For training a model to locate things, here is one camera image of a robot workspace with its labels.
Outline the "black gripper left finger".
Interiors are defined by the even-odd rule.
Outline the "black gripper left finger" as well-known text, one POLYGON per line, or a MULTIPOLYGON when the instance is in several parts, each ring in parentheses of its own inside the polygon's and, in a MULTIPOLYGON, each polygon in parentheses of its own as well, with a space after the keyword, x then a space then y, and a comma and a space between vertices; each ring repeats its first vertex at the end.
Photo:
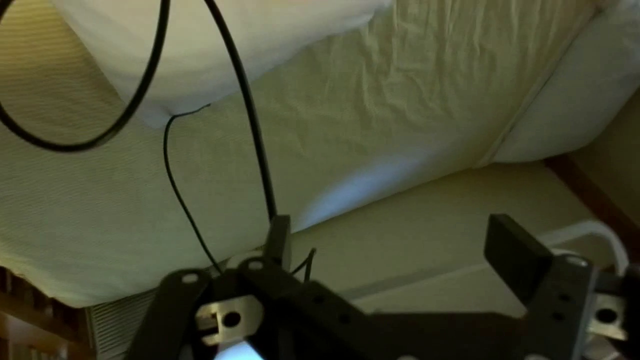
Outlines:
POLYGON ((260 256, 213 276, 169 274, 147 310, 127 360, 213 360, 250 343, 264 360, 373 360, 368 319, 321 283, 288 273, 291 219, 276 217, 260 256))

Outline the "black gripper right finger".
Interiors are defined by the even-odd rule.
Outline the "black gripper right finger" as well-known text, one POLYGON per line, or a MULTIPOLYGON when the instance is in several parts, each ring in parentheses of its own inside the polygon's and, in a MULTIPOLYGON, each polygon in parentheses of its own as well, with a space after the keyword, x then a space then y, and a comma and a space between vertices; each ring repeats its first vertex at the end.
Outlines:
POLYGON ((639 267, 620 276, 575 255, 553 255, 514 219, 492 215, 485 258, 527 313, 374 314, 383 360, 587 360, 604 338, 640 360, 639 267))

